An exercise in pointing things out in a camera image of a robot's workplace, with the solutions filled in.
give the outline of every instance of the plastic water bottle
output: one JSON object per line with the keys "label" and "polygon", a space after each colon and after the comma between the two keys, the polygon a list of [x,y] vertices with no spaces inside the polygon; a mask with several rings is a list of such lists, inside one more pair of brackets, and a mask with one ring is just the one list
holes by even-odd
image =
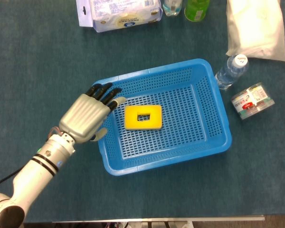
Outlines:
{"label": "plastic water bottle", "polygon": [[215,74],[220,89],[227,89],[248,70],[248,59],[243,54],[235,54]]}
{"label": "plastic water bottle", "polygon": [[182,0],[165,0],[162,7],[167,16],[177,16],[181,10]]}

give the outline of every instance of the robotic finger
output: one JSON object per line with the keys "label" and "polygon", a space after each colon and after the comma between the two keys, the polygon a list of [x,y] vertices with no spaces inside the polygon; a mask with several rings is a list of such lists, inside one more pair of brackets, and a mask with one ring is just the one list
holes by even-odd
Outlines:
{"label": "robotic finger", "polygon": [[122,91],[121,88],[115,88],[113,89],[111,92],[109,92],[102,100],[101,102],[103,104],[107,104],[109,103],[109,101],[111,101],[118,93],[120,93]]}
{"label": "robotic finger", "polygon": [[96,100],[99,100],[112,85],[113,84],[111,82],[104,84],[92,97],[94,97]]}
{"label": "robotic finger", "polygon": [[85,94],[88,96],[93,96],[94,92],[99,89],[102,85],[101,84],[95,84],[93,85]]}
{"label": "robotic finger", "polygon": [[127,99],[123,96],[120,96],[116,99],[114,99],[110,104],[108,104],[108,107],[110,108],[111,111],[116,109],[120,104],[126,102]]}

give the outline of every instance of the blue plastic basket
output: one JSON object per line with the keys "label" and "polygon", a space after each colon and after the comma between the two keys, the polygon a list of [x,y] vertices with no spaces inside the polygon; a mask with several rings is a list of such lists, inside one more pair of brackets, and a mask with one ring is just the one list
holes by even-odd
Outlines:
{"label": "blue plastic basket", "polygon": [[[160,66],[100,80],[122,88],[127,102],[104,122],[99,143],[112,175],[152,169],[227,150],[231,134],[210,64],[203,59]],[[126,105],[161,105],[160,130],[124,128]]]}

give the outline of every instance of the green bottle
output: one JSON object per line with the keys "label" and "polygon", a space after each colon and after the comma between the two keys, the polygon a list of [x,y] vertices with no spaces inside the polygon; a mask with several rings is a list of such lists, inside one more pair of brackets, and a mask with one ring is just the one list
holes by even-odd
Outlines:
{"label": "green bottle", "polygon": [[185,16],[188,20],[198,22],[204,19],[210,0],[188,0]]}

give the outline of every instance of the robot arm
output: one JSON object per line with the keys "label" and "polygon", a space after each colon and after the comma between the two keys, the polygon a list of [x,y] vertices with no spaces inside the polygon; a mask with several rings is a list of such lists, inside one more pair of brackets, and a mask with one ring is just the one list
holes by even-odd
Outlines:
{"label": "robot arm", "polygon": [[60,120],[56,128],[58,134],[50,136],[14,178],[13,196],[9,198],[0,193],[0,228],[21,226],[30,205],[75,152],[75,143],[97,141],[106,134],[106,129],[97,130],[106,117],[126,101],[124,97],[112,100],[120,88],[100,100],[111,86],[112,83],[95,84],[81,94]]}

